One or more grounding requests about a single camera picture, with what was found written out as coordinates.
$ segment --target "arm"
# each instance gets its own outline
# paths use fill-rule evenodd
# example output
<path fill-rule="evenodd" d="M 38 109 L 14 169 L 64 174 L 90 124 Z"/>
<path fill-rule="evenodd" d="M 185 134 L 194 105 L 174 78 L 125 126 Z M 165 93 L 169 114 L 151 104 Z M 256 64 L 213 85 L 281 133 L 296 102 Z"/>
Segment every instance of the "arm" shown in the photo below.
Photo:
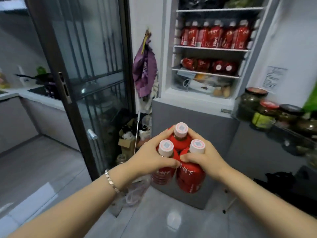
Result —
<path fill-rule="evenodd" d="M 122 190 L 133 180 L 163 167 L 177 168 L 180 162 L 164 158 L 156 152 L 159 143 L 169 137 L 174 127 L 154 137 L 126 163 L 109 171 L 115 186 Z M 84 237 L 115 199 L 116 192 L 105 175 L 61 201 L 34 220 L 13 232 L 9 238 Z"/>
<path fill-rule="evenodd" d="M 230 167 L 213 145 L 189 129 L 193 139 L 205 142 L 205 154 L 188 153 L 181 156 L 183 162 L 199 164 L 212 178 L 222 182 L 255 216 L 277 237 L 317 237 L 317 220 L 281 198 L 265 190 L 253 180 Z"/>

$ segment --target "cardboard box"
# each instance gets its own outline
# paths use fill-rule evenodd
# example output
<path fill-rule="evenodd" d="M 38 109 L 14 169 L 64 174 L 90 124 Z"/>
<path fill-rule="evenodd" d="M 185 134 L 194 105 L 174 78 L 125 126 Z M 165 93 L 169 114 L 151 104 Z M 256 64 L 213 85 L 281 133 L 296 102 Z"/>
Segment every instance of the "cardboard box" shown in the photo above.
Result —
<path fill-rule="evenodd" d="M 131 119 L 128 126 L 132 126 L 134 119 Z M 124 134 L 123 130 L 119 131 L 119 136 L 121 137 Z M 119 139 L 118 145 L 121 146 L 121 152 L 126 155 L 127 159 L 130 159 L 134 154 L 134 146 L 135 146 L 135 139 L 133 140 L 126 140 L 126 139 Z"/>

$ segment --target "bracelet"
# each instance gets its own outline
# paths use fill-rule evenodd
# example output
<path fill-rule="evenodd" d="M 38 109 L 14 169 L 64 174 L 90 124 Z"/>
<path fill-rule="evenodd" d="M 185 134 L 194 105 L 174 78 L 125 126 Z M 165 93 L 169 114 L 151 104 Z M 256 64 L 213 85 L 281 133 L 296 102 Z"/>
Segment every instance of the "bracelet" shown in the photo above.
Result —
<path fill-rule="evenodd" d="M 114 185 L 112 179 L 109 176 L 108 170 L 105 170 L 105 176 L 107 177 L 107 180 L 109 181 L 109 184 L 112 186 L 112 188 L 115 190 L 115 192 L 120 193 L 120 190 Z"/>

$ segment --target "forearm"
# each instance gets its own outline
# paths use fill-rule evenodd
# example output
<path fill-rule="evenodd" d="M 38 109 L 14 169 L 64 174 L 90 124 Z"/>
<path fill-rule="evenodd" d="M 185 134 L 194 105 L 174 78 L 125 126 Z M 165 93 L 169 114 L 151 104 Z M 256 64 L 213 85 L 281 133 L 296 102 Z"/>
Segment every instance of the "forearm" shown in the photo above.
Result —
<path fill-rule="evenodd" d="M 119 190 L 136 178 L 126 163 L 111 169 L 109 175 Z M 84 237 L 115 196 L 116 192 L 105 175 L 102 175 L 90 185 L 22 226 L 9 237 Z"/>
<path fill-rule="evenodd" d="M 224 168 L 220 181 L 226 185 L 276 236 L 317 237 L 317 220 L 265 190 L 233 168 Z"/>

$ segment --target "white countertop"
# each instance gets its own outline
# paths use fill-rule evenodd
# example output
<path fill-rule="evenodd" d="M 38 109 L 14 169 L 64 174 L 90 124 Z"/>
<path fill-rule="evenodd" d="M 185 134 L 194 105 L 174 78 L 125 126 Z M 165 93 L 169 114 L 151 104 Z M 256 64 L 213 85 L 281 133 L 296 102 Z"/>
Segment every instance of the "white countertop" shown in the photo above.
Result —
<path fill-rule="evenodd" d="M 62 111 L 65 111 L 65 108 L 64 108 L 62 101 L 57 100 L 57 99 L 53 99 L 50 97 L 46 97 L 46 96 L 43 96 L 40 94 L 35 94 L 35 93 L 28 91 L 29 89 L 38 88 L 38 87 L 42 87 L 42 86 L 43 85 L 34 85 L 34 86 L 22 87 L 22 88 L 0 89 L 2 91 L 7 92 L 5 94 L 0 94 L 0 101 L 20 96 L 22 98 L 26 98 L 26 99 L 42 103 L 44 105 L 47 105 L 47 106 L 50 106 L 53 108 L 57 108 L 57 109 L 62 110 Z"/>

